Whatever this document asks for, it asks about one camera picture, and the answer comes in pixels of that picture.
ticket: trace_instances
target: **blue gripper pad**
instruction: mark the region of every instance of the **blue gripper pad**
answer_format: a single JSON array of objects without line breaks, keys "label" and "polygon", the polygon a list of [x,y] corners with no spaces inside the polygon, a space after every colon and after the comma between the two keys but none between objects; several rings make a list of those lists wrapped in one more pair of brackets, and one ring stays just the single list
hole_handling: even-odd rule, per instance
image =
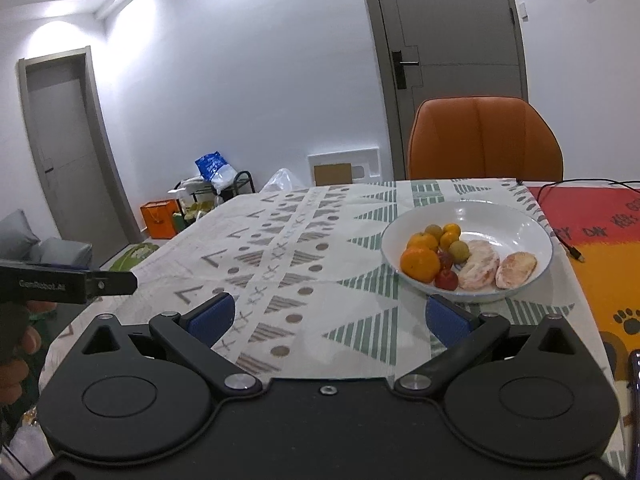
[{"label": "blue gripper pad", "polygon": [[223,292],[181,316],[178,324],[211,348],[231,328],[235,318],[236,302]]},{"label": "blue gripper pad", "polygon": [[471,334],[474,316],[442,296],[434,295],[427,300],[424,309],[427,327],[440,342],[450,348]]}]

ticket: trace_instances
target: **white bowl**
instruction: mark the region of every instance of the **white bowl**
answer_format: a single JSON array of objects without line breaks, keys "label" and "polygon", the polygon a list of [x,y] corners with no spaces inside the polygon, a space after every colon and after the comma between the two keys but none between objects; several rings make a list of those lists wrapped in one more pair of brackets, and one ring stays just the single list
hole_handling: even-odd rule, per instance
[{"label": "white bowl", "polygon": [[[442,290],[434,285],[418,282],[400,270],[400,256],[406,249],[411,235],[424,231],[427,225],[455,223],[460,225],[460,239],[486,240],[500,256],[500,261],[518,251],[535,254],[538,259],[536,269],[527,282],[519,288],[503,290],[494,285],[478,291],[457,288]],[[415,288],[427,294],[440,294],[451,301],[467,303],[488,303],[498,301],[518,293],[538,279],[551,263],[553,245],[546,231],[533,218],[517,209],[491,202],[441,202],[417,207],[400,215],[391,222],[382,235],[382,254],[385,260]]]}]

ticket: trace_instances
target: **white styrofoam box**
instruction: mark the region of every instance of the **white styrofoam box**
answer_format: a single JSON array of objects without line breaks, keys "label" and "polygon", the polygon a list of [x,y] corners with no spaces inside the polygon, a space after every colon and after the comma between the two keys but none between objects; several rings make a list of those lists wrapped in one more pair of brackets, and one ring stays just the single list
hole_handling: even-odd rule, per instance
[{"label": "white styrofoam box", "polygon": [[315,184],[314,166],[320,164],[351,164],[354,184],[366,184],[380,180],[380,149],[349,150],[347,152],[318,153],[307,155],[311,181]]}]

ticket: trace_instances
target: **orange chair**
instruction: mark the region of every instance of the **orange chair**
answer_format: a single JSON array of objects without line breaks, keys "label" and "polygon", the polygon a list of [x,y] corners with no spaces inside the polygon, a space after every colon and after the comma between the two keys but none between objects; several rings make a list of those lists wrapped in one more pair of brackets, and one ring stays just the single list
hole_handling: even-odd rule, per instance
[{"label": "orange chair", "polygon": [[415,115],[408,177],[562,180],[562,151],[528,103],[515,97],[434,99]]}]

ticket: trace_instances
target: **door frame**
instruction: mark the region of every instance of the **door frame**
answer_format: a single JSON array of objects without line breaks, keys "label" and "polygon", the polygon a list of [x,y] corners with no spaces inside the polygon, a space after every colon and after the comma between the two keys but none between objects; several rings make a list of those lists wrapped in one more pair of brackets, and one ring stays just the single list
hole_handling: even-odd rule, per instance
[{"label": "door frame", "polygon": [[[124,186],[120,180],[115,159],[113,158],[113,152],[111,151],[109,137],[107,136],[107,129],[104,125],[90,46],[78,48],[76,50],[67,50],[66,52],[59,52],[57,54],[49,54],[48,56],[33,57],[31,59],[22,58],[18,60],[18,82],[20,87],[20,101],[22,103],[24,126],[27,130],[27,138],[29,139],[33,163],[36,167],[36,172],[40,179],[40,186],[42,187],[45,199],[47,200],[47,205],[49,205],[49,209],[51,209],[51,205],[55,203],[55,196],[47,185],[45,168],[42,161],[39,156],[35,155],[39,150],[37,141],[38,134],[35,119],[31,110],[29,90],[27,87],[27,74],[38,68],[47,68],[66,62],[80,62],[84,67],[84,81],[81,79],[80,83],[84,97],[84,108],[89,123],[89,132],[92,138],[92,143],[94,144],[95,155],[98,158],[100,172],[102,173],[107,193],[113,202],[116,216],[120,221],[120,225],[127,237],[127,241],[129,244],[140,243],[143,241],[143,235],[142,232],[140,232],[138,222],[133,215],[133,211],[129,205],[129,200],[127,199],[127,195],[124,191]],[[52,216],[54,222],[57,223],[56,216],[53,214],[53,211]]]},{"label": "door frame", "polygon": [[[529,102],[529,89],[527,86],[527,70],[524,56],[524,42],[522,40],[522,30],[520,29],[520,18],[515,0],[508,0],[511,12],[513,13],[513,28],[516,36],[516,51],[518,53],[518,65],[520,67],[520,82],[522,85],[522,98]],[[394,76],[394,64],[391,58],[386,39],[385,19],[382,14],[380,0],[365,0],[369,21],[373,34],[373,42],[378,58],[378,68],[380,70],[380,81],[382,83],[382,94],[385,101],[386,122],[389,129],[389,145],[391,148],[391,162],[394,170],[395,180],[406,179],[406,154],[404,153],[404,143],[400,127],[400,112],[398,110],[398,99],[396,96],[396,78]]]}]

